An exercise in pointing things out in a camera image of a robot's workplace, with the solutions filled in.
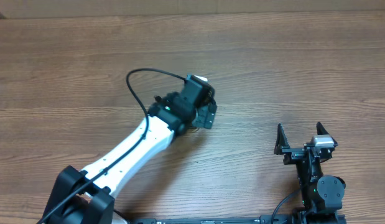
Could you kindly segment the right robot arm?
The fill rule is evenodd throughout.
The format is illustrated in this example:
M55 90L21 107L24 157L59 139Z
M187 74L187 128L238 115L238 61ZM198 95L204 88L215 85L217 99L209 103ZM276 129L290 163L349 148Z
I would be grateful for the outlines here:
M285 165L297 169L299 188L282 199L274 209L271 223L346 223L342 209L345 181L337 176L324 175L321 164L332 158L337 141L326 131L322 123L316 124L317 133L303 147L290 147L283 126L277 125L275 155L283 155ZM281 206L301 193L302 207L295 208L290 215L278 215Z

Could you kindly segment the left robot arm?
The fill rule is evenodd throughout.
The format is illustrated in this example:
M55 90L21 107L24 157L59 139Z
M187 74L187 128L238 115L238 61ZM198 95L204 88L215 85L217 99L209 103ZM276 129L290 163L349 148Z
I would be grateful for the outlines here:
M114 203L123 187L156 154L190 128L210 129L217 105L205 77L182 78L183 88L143 108L140 125L102 158L56 178L40 223L127 223Z

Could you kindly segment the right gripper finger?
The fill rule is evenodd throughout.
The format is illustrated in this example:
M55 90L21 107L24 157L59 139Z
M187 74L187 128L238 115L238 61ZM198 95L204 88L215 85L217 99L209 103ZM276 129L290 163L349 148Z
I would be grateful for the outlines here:
M277 125L277 139L274 146L274 154L282 155L290 149L287 137L284 132L284 128L281 123Z
M318 135L329 135L328 131L323 127L321 122L316 123L316 129L317 129L317 134ZM333 147L337 147L338 143L337 141L331 136L332 141L333 141Z

